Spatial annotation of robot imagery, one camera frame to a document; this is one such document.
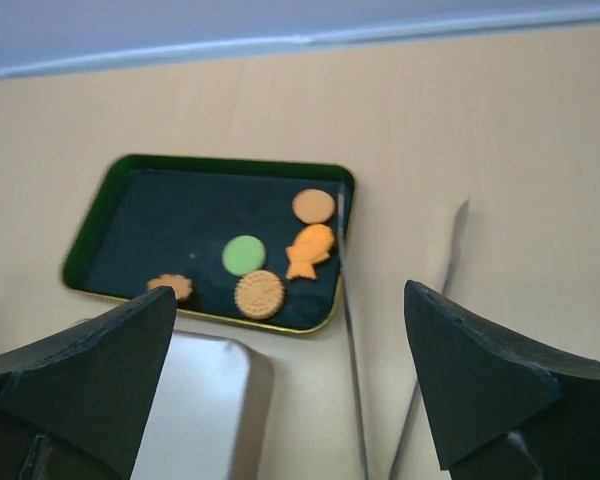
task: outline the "table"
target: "table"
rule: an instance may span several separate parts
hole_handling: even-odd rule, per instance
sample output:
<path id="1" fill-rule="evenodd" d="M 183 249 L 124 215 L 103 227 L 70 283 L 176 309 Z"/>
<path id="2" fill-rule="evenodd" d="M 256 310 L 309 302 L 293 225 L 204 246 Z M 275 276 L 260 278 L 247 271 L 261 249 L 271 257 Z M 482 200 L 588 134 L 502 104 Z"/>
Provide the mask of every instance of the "table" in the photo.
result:
<path id="1" fill-rule="evenodd" d="M 112 304 L 59 268 L 129 152 L 336 162 L 359 182 L 351 290 L 374 478 L 413 381 L 407 279 L 439 286 L 471 193 L 453 297 L 600 360 L 600 26 L 0 82 L 0 352 Z M 361 478 L 342 313 L 310 339 L 188 318 L 276 363 L 267 480 Z M 440 473 L 421 410 L 403 478 Z"/>

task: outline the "dark green tray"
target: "dark green tray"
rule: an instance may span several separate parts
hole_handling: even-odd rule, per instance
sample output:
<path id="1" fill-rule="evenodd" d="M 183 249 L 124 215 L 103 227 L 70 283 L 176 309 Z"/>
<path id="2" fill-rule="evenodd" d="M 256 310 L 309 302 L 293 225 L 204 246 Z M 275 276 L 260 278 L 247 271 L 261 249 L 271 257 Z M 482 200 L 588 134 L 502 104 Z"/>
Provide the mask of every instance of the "dark green tray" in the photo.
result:
<path id="1" fill-rule="evenodd" d="M 90 294 L 129 299 L 162 273 L 193 281 L 180 310 L 221 322 L 308 333 L 326 323 L 339 286 L 336 248 L 316 266 L 318 280 L 284 278 L 285 248 L 305 226 L 293 197 L 319 188 L 336 198 L 346 187 L 345 233 L 355 181 L 338 165 L 128 155 L 100 186 L 62 269 L 64 284 Z M 329 225 L 336 231 L 337 218 Z M 283 279 L 286 298 L 271 319 L 244 318 L 233 301 L 238 278 L 222 265 L 225 244 L 254 235 L 267 248 L 264 269 Z"/>

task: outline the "biscuit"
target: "biscuit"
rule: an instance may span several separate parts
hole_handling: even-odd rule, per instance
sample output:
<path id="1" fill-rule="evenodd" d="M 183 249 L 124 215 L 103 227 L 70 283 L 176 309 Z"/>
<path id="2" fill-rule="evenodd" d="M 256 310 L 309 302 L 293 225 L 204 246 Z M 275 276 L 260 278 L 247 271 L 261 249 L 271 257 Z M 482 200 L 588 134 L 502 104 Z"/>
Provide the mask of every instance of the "biscuit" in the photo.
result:
<path id="1" fill-rule="evenodd" d="M 336 202 L 324 190 L 310 188 L 297 194 L 291 207 L 296 217 L 304 223 L 324 223 L 333 216 Z"/>
<path id="2" fill-rule="evenodd" d="M 333 230 L 327 225 L 316 223 L 302 229 L 293 245 L 286 248 L 289 258 L 287 279 L 301 277 L 316 280 L 318 277 L 313 265 L 329 258 L 329 250 L 334 243 Z"/>
<path id="3" fill-rule="evenodd" d="M 256 270 L 240 279 L 234 300 L 245 317 L 264 320 L 282 307 L 284 286 L 275 273 Z"/>
<path id="4" fill-rule="evenodd" d="M 191 280 L 182 275 L 173 275 L 170 273 L 163 273 L 158 278 L 149 280 L 147 282 L 147 289 L 153 290 L 157 287 L 171 287 L 176 294 L 176 300 L 182 301 L 188 299 L 193 293 L 193 285 Z"/>
<path id="5" fill-rule="evenodd" d="M 243 277 L 264 265 L 267 252 L 264 244 L 251 235 L 231 239 L 222 251 L 222 264 L 229 273 Z"/>

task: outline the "metal rod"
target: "metal rod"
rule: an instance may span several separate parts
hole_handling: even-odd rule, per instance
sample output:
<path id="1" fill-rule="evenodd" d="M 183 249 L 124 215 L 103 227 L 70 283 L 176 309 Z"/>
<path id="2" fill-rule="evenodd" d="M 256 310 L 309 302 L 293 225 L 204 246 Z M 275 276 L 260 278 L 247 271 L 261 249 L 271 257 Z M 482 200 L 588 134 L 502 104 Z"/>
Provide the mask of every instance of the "metal rod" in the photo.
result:
<path id="1" fill-rule="evenodd" d="M 353 383 L 353 398 L 355 403 L 356 426 L 358 431 L 358 451 L 365 480 L 369 480 L 369 457 L 364 432 L 364 417 L 362 414 L 362 396 L 360 393 L 360 376 L 358 375 L 358 356 L 356 342 L 351 320 L 351 304 L 349 298 L 349 269 L 347 266 L 346 250 L 344 245 L 344 184 L 340 185 L 338 192 L 338 256 L 340 257 L 340 270 L 342 272 L 342 294 L 344 299 L 344 318 L 347 326 L 347 339 L 349 343 L 349 363 L 351 367 L 351 380 Z"/>
<path id="2" fill-rule="evenodd" d="M 445 297 L 449 296 L 453 280 L 458 269 L 458 263 L 460 261 L 460 254 L 462 253 L 462 244 L 464 240 L 464 231 L 467 225 L 467 217 L 469 216 L 469 202 L 471 196 L 467 198 L 462 205 L 458 207 L 456 215 L 453 221 L 453 231 L 451 233 L 451 252 L 449 254 L 449 262 L 447 263 L 447 271 L 442 284 L 442 290 L 440 293 Z M 389 480 L 397 480 L 398 474 L 400 473 L 400 466 L 402 465 L 402 458 L 404 454 L 405 444 L 411 432 L 412 424 L 415 417 L 416 404 L 420 401 L 422 392 L 420 390 L 420 383 L 416 378 L 411 392 L 411 399 L 409 400 L 409 406 L 407 408 L 407 414 L 405 415 L 404 423 L 402 424 L 402 430 L 400 431 L 400 438 L 398 439 L 398 446 L 391 462 L 391 469 L 389 470 Z"/>

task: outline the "orange fish cookie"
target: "orange fish cookie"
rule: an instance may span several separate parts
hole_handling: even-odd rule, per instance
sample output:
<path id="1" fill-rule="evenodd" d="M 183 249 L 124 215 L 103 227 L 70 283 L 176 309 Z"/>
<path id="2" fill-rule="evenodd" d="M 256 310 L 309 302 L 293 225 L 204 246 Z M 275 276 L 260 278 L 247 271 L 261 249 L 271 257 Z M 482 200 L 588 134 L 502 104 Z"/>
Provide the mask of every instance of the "orange fish cookie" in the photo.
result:
<path id="1" fill-rule="evenodd" d="M 335 237 L 331 228 L 321 223 L 305 227 L 296 237 L 293 245 L 287 247 L 289 269 L 287 279 L 318 277 L 313 266 L 329 258 L 329 250 L 333 247 Z"/>

